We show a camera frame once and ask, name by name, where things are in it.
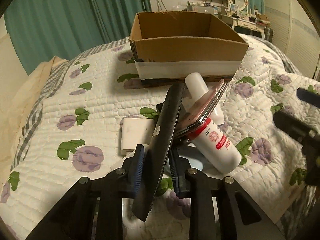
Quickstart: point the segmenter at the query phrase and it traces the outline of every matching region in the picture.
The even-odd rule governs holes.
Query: quilted bedspread
[[[287,73],[275,51],[243,37],[249,49],[220,102],[221,129],[243,156],[230,176],[276,222],[303,187],[297,179],[292,186],[289,181],[305,159],[299,144],[274,127],[272,117],[286,111],[319,130],[319,109],[299,101],[296,90],[319,93],[320,84]],[[103,177],[121,160],[123,117],[143,117],[142,107],[155,109],[164,101],[167,86],[141,88],[128,43],[95,52],[57,70],[58,89],[48,89],[35,108],[40,109],[36,127],[26,126],[24,136],[34,130],[31,140],[21,143],[28,151],[16,156],[0,203],[1,218],[18,239],[25,239],[80,177]],[[212,166],[205,172],[217,175]],[[156,198],[145,223],[133,217],[130,203],[123,201],[126,239],[188,239],[190,202],[178,200],[171,189]]]

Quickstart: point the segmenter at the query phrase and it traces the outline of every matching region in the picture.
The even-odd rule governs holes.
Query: metal screw
[[[123,168],[117,169],[117,170],[116,170],[116,174],[118,174],[118,175],[125,174],[125,169],[123,169]]]
[[[232,184],[235,180],[232,177],[225,177],[224,181],[228,184]]]
[[[197,169],[195,169],[195,168],[189,168],[188,169],[188,173],[190,173],[190,174],[196,174],[198,171],[197,171]]]
[[[89,181],[88,177],[81,177],[79,180],[80,184],[86,184]]]
[[[310,136],[311,138],[313,138],[314,136],[316,136],[316,132],[313,131],[313,130],[310,130],[309,136]]]

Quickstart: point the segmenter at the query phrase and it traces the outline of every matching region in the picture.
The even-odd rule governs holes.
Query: cardboard box
[[[228,81],[249,47],[217,17],[189,11],[138,13],[130,45],[142,81],[180,80],[193,72]]]

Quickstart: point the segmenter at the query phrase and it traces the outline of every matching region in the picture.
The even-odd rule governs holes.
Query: gingham fabric
[[[64,77],[74,62],[80,59],[84,59],[90,55],[98,53],[100,51],[104,51],[106,49],[111,49],[116,46],[125,44],[129,42],[129,37],[121,39],[119,41],[113,41],[109,44],[103,44],[92,49],[88,49],[81,54],[79,54],[76,58],[71,61],[64,62],[61,65],[57,66],[49,76],[46,84],[44,85],[43,89],[41,90],[40,96],[38,100],[35,102],[31,113],[27,118],[27,123],[22,131],[22,138],[20,139],[14,160],[11,165],[11,170],[15,168],[20,161],[23,161],[28,153],[30,140],[35,133],[41,118],[42,118],[42,102],[44,99],[52,97],[58,89],[61,87],[64,81]]]

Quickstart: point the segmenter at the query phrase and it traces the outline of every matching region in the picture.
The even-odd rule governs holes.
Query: cable
[[[162,1],[162,0],[160,0],[160,1],[161,1],[162,5],[163,5],[164,9],[167,11],[167,8],[165,7],[163,1]],[[162,6],[161,6],[159,0],[156,0],[156,2],[157,2],[158,12],[159,12],[159,6],[160,6],[160,9],[161,9],[161,11],[162,11]]]
[[[220,8],[223,5],[223,0],[221,0],[221,5],[216,6],[217,8]]]

